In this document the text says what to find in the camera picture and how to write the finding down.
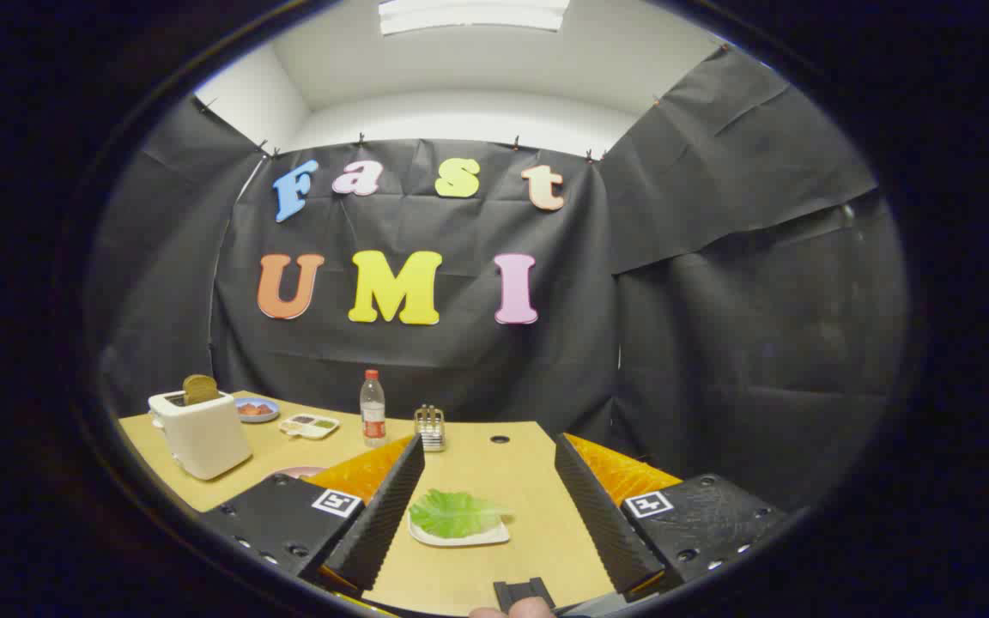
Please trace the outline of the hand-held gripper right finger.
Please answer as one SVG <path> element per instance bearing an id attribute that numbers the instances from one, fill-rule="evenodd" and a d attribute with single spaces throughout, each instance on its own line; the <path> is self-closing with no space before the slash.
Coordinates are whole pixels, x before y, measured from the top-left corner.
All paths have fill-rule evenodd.
<path id="1" fill-rule="evenodd" d="M 662 593 L 734 562 L 786 512 L 721 475 L 680 478 L 569 433 L 555 470 L 616 593 Z"/>

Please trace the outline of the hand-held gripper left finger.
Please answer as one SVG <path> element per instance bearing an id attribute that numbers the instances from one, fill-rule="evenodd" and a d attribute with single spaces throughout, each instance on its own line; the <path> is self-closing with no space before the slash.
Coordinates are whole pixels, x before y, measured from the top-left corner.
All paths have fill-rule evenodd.
<path id="1" fill-rule="evenodd" d="M 361 594 L 374 587 L 424 466 L 419 438 L 396 439 L 306 480 L 270 475 L 200 520 L 267 566 Z"/>

